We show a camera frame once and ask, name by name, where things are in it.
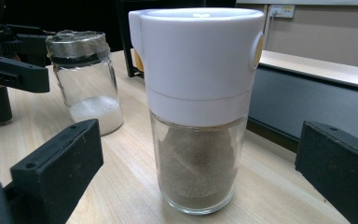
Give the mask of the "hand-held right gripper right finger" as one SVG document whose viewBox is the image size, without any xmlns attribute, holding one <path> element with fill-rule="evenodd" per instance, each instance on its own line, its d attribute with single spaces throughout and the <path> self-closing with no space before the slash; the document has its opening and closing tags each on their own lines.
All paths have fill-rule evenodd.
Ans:
<svg viewBox="0 0 358 224">
<path fill-rule="evenodd" d="M 358 224 L 358 138 L 314 121 L 303 123 L 296 170 L 351 224 Z"/>
</svg>

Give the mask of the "white wall socket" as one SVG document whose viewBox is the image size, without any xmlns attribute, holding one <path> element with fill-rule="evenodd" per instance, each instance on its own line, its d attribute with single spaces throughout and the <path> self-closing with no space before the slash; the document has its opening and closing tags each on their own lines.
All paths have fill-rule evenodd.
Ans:
<svg viewBox="0 0 358 224">
<path fill-rule="evenodd" d="M 269 14 L 272 18 L 292 19 L 295 14 L 294 5 L 271 5 Z"/>
</svg>

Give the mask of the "glass salt jar metal lid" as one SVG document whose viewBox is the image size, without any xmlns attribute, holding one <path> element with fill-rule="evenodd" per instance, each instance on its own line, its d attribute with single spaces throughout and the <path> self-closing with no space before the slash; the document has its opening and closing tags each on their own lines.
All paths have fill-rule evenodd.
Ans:
<svg viewBox="0 0 358 224">
<path fill-rule="evenodd" d="M 102 135 L 117 130 L 123 113 L 105 33 L 64 30 L 46 46 L 71 120 L 97 119 Z"/>
</svg>

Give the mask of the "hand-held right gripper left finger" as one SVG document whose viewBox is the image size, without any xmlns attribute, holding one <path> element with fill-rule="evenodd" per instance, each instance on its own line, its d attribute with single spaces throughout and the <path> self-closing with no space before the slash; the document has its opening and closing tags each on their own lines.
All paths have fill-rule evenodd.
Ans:
<svg viewBox="0 0 358 224">
<path fill-rule="evenodd" d="M 10 168 L 16 224 L 65 224 L 103 166 L 96 119 L 73 124 Z"/>
</svg>

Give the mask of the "glass pepper shaker white lid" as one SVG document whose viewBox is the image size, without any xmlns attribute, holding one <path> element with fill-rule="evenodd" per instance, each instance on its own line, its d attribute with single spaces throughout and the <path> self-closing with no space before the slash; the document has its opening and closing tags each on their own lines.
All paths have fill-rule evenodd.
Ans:
<svg viewBox="0 0 358 224">
<path fill-rule="evenodd" d="M 265 15 L 255 9 L 135 10 L 158 185 L 175 209 L 213 213 L 232 198 Z"/>
</svg>

